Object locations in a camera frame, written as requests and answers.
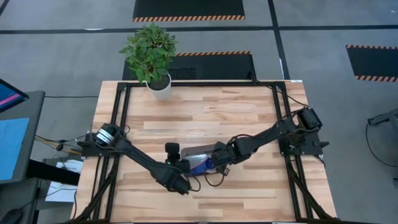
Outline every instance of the black floor mat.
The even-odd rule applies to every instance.
[[[137,0],[133,22],[243,20],[242,0]]]
[[[357,80],[398,82],[397,47],[347,45]]]
[[[178,53],[169,69],[173,80],[247,80],[254,76],[250,52]],[[137,80],[124,63],[123,80]]]

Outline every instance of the blue screen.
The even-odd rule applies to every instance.
[[[0,84],[0,109],[23,98],[22,95],[18,94],[14,90],[7,86]]]

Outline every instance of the table leg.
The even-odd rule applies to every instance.
[[[36,177],[77,186],[79,183],[80,174],[31,159],[29,160],[29,165],[27,167],[26,177]]]

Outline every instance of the white flower pot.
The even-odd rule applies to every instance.
[[[170,74],[168,74],[168,76],[170,78],[169,85],[163,90],[153,90],[148,86],[148,83],[146,83],[148,89],[155,95],[156,100],[167,101],[172,97],[172,77]]]

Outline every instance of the white paper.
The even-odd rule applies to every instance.
[[[56,167],[62,168],[64,167],[64,163],[57,162]],[[83,162],[76,160],[68,160],[65,162],[65,167],[73,172],[81,172],[81,168],[83,167]],[[47,192],[45,201],[46,202],[74,202],[74,196],[76,192],[77,186],[61,184],[58,182],[51,181],[49,191]]]

